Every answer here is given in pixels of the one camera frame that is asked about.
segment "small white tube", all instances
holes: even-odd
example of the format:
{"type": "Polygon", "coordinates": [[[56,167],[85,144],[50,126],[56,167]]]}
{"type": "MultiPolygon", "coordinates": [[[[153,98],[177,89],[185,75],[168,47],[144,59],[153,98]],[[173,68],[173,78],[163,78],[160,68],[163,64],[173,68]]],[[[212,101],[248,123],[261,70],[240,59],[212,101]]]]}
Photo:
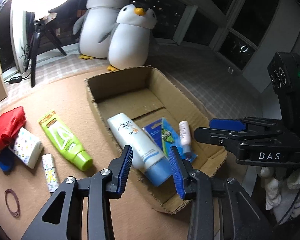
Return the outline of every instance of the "small white tube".
{"type": "Polygon", "coordinates": [[[132,147],[132,166],[144,173],[152,184],[157,187],[171,176],[169,161],[162,150],[129,117],[121,113],[107,122],[120,147],[132,147]]]}
{"type": "Polygon", "coordinates": [[[181,121],[179,123],[180,131],[180,143],[183,148],[183,154],[191,152],[191,133],[189,129],[189,124],[187,121],[181,121]]]}

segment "open cardboard box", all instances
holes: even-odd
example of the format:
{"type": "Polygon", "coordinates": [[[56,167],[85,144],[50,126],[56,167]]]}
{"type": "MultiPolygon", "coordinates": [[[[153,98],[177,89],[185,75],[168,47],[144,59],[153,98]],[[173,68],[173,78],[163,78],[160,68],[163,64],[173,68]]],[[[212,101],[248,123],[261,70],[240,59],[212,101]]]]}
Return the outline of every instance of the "open cardboard box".
{"type": "MultiPolygon", "coordinates": [[[[91,110],[117,156],[122,149],[106,120],[119,113],[125,113],[140,128],[165,117],[177,132],[179,122],[185,120],[189,122],[192,137],[197,127],[209,126],[208,118],[211,116],[205,115],[210,114],[206,111],[204,115],[155,68],[128,68],[97,75],[86,82],[91,110]]],[[[223,147],[197,143],[194,139],[191,147],[198,156],[192,163],[193,167],[210,177],[217,172],[227,156],[223,147]]],[[[159,187],[154,187],[136,169],[131,169],[129,178],[157,211],[175,214],[189,203],[179,198],[172,176],[159,187]]]]}

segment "blue package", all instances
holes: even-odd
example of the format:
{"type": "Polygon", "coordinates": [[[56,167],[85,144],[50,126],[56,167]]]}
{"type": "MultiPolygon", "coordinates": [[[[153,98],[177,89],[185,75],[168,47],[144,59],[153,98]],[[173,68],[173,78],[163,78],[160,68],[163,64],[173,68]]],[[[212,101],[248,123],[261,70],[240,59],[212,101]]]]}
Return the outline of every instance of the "blue package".
{"type": "Polygon", "coordinates": [[[193,160],[197,157],[193,152],[183,154],[183,148],[180,143],[180,136],[172,128],[165,118],[159,119],[145,126],[143,130],[150,136],[156,145],[168,156],[170,147],[176,146],[182,159],[193,160]]]}

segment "penguin plush toy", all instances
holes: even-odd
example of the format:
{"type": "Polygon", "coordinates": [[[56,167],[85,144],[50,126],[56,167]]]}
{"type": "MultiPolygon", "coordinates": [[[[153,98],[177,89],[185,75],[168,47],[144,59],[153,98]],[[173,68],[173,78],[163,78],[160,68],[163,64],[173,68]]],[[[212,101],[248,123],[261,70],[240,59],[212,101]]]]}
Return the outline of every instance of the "penguin plush toy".
{"type": "Polygon", "coordinates": [[[82,28],[80,59],[105,58],[108,56],[110,34],[120,9],[129,0],[88,0],[87,11],[73,27],[73,35],[82,28]]]}
{"type": "Polygon", "coordinates": [[[150,31],[157,23],[154,11],[126,5],[120,10],[117,23],[111,35],[108,70],[144,65],[149,54],[150,31]]]}

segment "elastic band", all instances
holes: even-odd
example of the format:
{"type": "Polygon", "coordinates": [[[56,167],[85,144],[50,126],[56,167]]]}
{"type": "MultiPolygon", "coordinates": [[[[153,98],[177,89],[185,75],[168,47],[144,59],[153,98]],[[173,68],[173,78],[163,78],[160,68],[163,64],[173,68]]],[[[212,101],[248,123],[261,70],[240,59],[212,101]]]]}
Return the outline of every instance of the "elastic band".
{"type": "Polygon", "coordinates": [[[4,198],[5,198],[5,201],[6,201],[6,205],[7,205],[7,208],[10,212],[10,214],[13,216],[13,217],[18,217],[20,215],[20,203],[19,203],[19,199],[16,195],[16,193],[12,190],[12,189],[7,189],[5,192],[4,192],[4,198]],[[17,211],[16,212],[12,212],[9,205],[8,205],[8,201],[7,201],[7,195],[8,193],[11,193],[17,203],[17,211]]]}

